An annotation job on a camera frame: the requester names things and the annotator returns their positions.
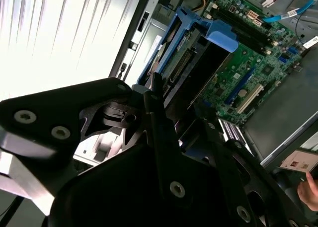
gray metal surface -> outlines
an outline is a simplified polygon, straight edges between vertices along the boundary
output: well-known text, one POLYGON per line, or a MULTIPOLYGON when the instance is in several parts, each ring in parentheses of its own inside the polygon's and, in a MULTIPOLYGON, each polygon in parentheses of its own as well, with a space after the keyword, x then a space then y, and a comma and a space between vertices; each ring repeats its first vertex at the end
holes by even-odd
POLYGON ((16 156, 0 149, 0 189, 31 199, 49 215, 57 192, 73 177, 75 170, 41 173, 41 168, 26 167, 16 156))
POLYGON ((108 77, 139 0, 1 0, 0 100, 108 77))
POLYGON ((155 51, 161 38, 164 36, 166 29, 167 26, 162 23, 154 19, 150 20, 145 28, 146 31, 141 38, 136 57, 125 80, 128 85, 132 86, 136 84, 138 77, 145 68, 145 65, 155 51))
POLYGON ((303 60, 303 70, 293 73, 246 123, 263 158, 288 139, 318 110, 318 50, 303 60))

ram slot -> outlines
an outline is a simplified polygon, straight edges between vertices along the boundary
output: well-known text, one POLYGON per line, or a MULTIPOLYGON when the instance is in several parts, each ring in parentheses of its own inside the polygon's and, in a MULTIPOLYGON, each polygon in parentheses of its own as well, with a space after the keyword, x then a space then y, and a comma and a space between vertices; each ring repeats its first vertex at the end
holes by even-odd
POLYGON ((253 39, 254 42, 257 41, 260 43, 261 46, 272 47, 272 40, 269 39, 264 33, 248 25, 244 20, 236 17, 231 12, 224 9, 219 9, 214 16, 219 17, 224 22, 233 26, 237 32, 248 35, 251 39, 253 39))
POLYGON ((261 84, 257 84, 255 88, 248 94, 248 96, 243 100, 243 102, 237 108, 237 112, 241 114, 263 89, 264 89, 264 86, 262 86, 261 84))

printed label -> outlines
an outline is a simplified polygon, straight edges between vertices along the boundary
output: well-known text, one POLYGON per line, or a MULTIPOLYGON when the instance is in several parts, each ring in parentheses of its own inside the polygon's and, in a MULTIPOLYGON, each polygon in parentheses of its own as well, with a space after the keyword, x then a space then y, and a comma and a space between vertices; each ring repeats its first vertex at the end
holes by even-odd
POLYGON ((304 44, 304 47, 308 49, 308 48, 312 47, 314 44, 316 44, 317 42, 318 42, 318 36, 316 36, 313 39, 311 39, 310 41, 306 42, 304 44))

black metal mount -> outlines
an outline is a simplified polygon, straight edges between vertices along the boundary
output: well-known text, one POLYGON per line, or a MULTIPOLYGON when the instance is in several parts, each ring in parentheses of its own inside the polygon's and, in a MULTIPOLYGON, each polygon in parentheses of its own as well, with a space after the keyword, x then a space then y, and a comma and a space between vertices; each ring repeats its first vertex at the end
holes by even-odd
POLYGON ((160 75, 151 81, 150 89, 130 89, 107 78, 0 103, 1 148, 48 171, 66 166, 81 141, 124 129, 122 153, 59 191, 50 227, 104 226, 107 219, 312 226, 240 142, 223 142, 211 108, 197 105, 188 128, 182 120, 175 125, 165 114, 160 75), (180 137, 204 158, 185 155, 180 137))

metal panel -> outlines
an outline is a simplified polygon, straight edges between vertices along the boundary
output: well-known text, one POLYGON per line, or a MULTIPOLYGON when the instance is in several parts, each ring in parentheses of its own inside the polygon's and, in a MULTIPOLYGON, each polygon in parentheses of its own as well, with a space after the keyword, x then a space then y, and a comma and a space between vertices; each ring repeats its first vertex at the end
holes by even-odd
POLYGON ((146 28, 144 37, 139 45, 139 50, 128 73, 125 82, 132 86, 137 83, 137 79, 145 68, 153 52, 155 52, 157 45, 164 36, 167 26, 151 19, 146 28))
POLYGON ((108 77, 139 0, 0 0, 0 100, 108 77))

